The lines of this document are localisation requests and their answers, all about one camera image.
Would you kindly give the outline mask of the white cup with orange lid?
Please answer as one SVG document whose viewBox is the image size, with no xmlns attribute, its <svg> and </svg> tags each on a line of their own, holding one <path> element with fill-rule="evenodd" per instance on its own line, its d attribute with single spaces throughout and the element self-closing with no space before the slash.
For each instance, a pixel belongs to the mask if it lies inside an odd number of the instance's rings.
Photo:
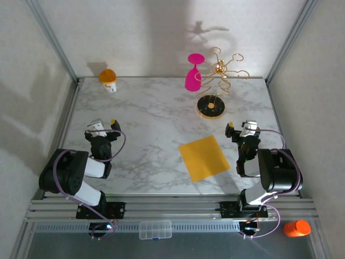
<svg viewBox="0 0 345 259">
<path fill-rule="evenodd" d="M 103 86 L 105 87 L 105 89 L 109 92 L 109 93 L 114 93 L 117 91 L 116 89 L 116 73 L 111 70 L 111 69 L 106 69 L 103 70 L 100 74 L 99 74 L 99 82 L 101 84 L 103 84 Z"/>
</svg>

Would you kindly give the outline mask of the pink wine glass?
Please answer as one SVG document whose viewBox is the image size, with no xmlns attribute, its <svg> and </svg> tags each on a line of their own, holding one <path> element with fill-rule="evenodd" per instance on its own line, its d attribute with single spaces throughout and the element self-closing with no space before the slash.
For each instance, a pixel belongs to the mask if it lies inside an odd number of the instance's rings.
<svg viewBox="0 0 345 259">
<path fill-rule="evenodd" d="M 192 53 L 188 56 L 188 61 L 194 65 L 194 67 L 188 72 L 185 78 L 185 89 L 190 92 L 197 92 L 202 85 L 202 76 L 197 68 L 197 65 L 202 64 L 205 58 L 200 53 Z"/>
</svg>

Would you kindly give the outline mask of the black controller box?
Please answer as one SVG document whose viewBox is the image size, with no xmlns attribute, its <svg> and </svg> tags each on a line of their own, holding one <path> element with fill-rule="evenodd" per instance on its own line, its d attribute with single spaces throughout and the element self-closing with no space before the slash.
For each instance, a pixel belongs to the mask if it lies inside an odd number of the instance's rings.
<svg viewBox="0 0 345 259">
<path fill-rule="evenodd" d="M 115 234 L 116 226 L 113 223 L 99 223 L 89 233 L 92 240 L 104 240 Z"/>
<path fill-rule="evenodd" d="M 247 236 L 249 238 L 253 238 L 259 231 L 259 219 L 249 220 L 245 222 L 241 221 L 239 223 L 239 234 L 243 237 L 243 239 L 246 239 Z"/>
</svg>

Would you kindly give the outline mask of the orange plastic cup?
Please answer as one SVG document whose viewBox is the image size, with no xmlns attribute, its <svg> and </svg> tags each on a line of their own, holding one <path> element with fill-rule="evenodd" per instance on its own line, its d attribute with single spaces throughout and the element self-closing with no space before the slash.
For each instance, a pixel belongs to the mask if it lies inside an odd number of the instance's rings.
<svg viewBox="0 0 345 259">
<path fill-rule="evenodd" d="M 311 233 L 311 227 L 305 220 L 296 220 L 285 224 L 283 232 L 288 237 L 306 236 Z"/>
</svg>

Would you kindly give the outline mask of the clear plastic compartment box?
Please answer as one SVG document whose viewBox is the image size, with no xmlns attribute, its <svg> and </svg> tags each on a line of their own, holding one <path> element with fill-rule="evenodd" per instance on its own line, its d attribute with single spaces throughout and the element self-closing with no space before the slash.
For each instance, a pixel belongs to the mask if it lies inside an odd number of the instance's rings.
<svg viewBox="0 0 345 259">
<path fill-rule="evenodd" d="M 162 221 L 143 221 L 139 223 L 140 240 L 160 240 L 172 237 L 172 222 Z"/>
</svg>

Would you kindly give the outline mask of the aluminium side rail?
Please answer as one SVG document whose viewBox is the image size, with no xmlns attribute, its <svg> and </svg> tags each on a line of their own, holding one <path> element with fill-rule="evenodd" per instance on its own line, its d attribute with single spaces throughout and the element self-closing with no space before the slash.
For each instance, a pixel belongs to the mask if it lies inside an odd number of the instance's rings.
<svg viewBox="0 0 345 259">
<path fill-rule="evenodd" d="M 281 141 L 282 141 L 282 148 L 281 148 L 281 150 L 277 150 L 277 152 L 281 153 L 283 156 L 285 156 L 287 158 L 288 161 L 290 161 L 290 163 L 293 165 L 293 167 L 295 169 L 295 172 L 296 172 L 296 182 L 295 182 L 295 184 L 291 187 L 291 189 L 285 190 L 285 191 L 280 193 L 281 195 L 283 195 L 283 194 L 291 193 L 291 192 L 294 192 L 294 191 L 298 190 L 298 188 L 300 186 L 300 182 L 301 182 L 301 170 L 300 170 L 297 162 L 294 160 L 293 155 L 292 154 L 288 154 L 288 153 L 285 152 L 285 150 L 287 150 L 287 145 L 286 145 L 285 137 L 284 137 L 284 135 L 282 133 L 281 124 L 280 124 L 280 121 L 279 121 L 279 118 L 278 118 L 278 114 L 277 114 L 277 109 L 276 109 L 275 104 L 274 104 L 274 100 L 273 100 L 273 97 L 272 97 L 272 94 L 271 94 L 271 90 L 269 88 L 269 84 L 268 84 L 267 81 L 265 81 L 265 84 L 266 84 L 267 92 L 268 92 L 268 95 L 269 95 L 269 98 L 270 98 L 270 101 L 271 101 L 271 104 L 272 104 L 275 120 L 276 120 L 277 125 L 278 125 L 278 130 L 279 130 L 278 134 L 280 135 L 280 138 L 281 138 Z"/>
<path fill-rule="evenodd" d="M 39 185 L 39 192 L 40 196 L 43 196 L 43 193 L 49 192 L 52 188 L 53 193 L 59 193 L 59 189 L 56 185 L 56 181 L 54 179 L 54 163 L 56 162 L 56 158 L 58 155 L 64 150 L 63 146 L 67 137 L 68 129 L 70 127 L 70 123 L 72 120 L 72 115 L 74 111 L 74 107 L 76 104 L 76 100 L 78 97 L 78 94 L 80 92 L 80 84 L 81 81 L 77 80 L 76 83 L 72 83 L 71 86 L 71 94 L 67 97 L 67 101 L 64 106 L 64 110 L 60 117 L 60 122 L 62 122 L 61 129 L 58 129 L 57 132 L 57 143 L 53 144 L 52 150 L 50 151 L 49 158 L 47 161 L 47 164 L 45 165 L 44 169 L 42 170 L 38 185 Z"/>
</svg>

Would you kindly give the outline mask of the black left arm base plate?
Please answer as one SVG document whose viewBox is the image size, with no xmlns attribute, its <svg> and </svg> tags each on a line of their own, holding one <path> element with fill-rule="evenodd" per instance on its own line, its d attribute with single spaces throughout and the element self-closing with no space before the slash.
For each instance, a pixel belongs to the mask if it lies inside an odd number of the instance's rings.
<svg viewBox="0 0 345 259">
<path fill-rule="evenodd" d="M 125 206 L 125 202 L 107 202 L 105 205 L 98 205 L 92 208 L 107 219 L 119 220 L 123 219 L 124 217 Z M 88 220 L 101 219 L 98 214 L 86 208 L 85 206 L 78 206 L 76 218 Z"/>
</svg>

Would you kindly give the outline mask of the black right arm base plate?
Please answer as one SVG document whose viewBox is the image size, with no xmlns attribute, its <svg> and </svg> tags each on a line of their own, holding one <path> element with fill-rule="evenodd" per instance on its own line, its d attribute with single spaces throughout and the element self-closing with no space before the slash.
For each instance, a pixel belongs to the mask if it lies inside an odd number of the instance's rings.
<svg viewBox="0 0 345 259">
<path fill-rule="evenodd" d="M 243 205 L 239 201 L 222 201 L 217 211 L 220 212 L 223 219 L 256 219 L 268 218 L 266 206 Z"/>
</svg>

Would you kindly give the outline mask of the aluminium mounting rail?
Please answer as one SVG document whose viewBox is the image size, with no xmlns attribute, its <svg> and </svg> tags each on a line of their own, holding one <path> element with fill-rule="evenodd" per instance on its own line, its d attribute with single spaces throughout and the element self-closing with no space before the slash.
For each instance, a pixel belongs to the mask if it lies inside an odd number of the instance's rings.
<svg viewBox="0 0 345 259">
<path fill-rule="evenodd" d="M 192 196 L 110 196 L 108 202 L 123 202 L 123 217 L 109 212 L 107 218 L 120 222 L 171 220 L 171 221 L 220 221 L 221 202 L 236 202 L 235 196 L 192 195 Z M 318 213 L 312 199 L 295 195 L 281 196 L 269 202 L 267 220 L 281 216 L 283 220 L 317 219 Z M 27 222 L 101 222 L 102 219 L 60 195 L 46 194 L 41 200 L 32 200 L 24 217 Z"/>
</svg>

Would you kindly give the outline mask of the aluminium frame post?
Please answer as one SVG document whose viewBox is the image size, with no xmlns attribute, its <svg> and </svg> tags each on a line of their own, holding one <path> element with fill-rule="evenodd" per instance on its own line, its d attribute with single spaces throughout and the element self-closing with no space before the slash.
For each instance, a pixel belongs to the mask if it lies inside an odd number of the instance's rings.
<svg viewBox="0 0 345 259">
<path fill-rule="evenodd" d="M 37 21 L 39 27 L 41 28 L 42 32 L 44 33 L 45 37 L 50 43 L 53 51 L 56 53 L 58 59 L 60 60 L 63 68 L 69 75 L 70 79 L 74 82 L 78 82 L 78 77 L 72 68 L 72 65 L 68 61 L 68 58 L 61 47 L 57 36 L 55 35 L 47 16 L 44 14 L 44 11 L 39 4 L 38 0 L 25 0 L 25 3 L 28 5 L 30 11 L 32 12 L 35 20 Z"/>
<path fill-rule="evenodd" d="M 302 31 L 304 25 L 306 24 L 309 16 L 311 15 L 313 9 L 319 0 L 305 0 L 295 22 L 293 23 L 280 51 L 278 52 L 266 78 L 266 86 L 269 87 L 270 83 L 273 81 L 275 75 L 283 65 L 285 59 L 287 58 L 290 50 L 292 49 L 294 43 L 296 42 L 300 32 Z"/>
</svg>

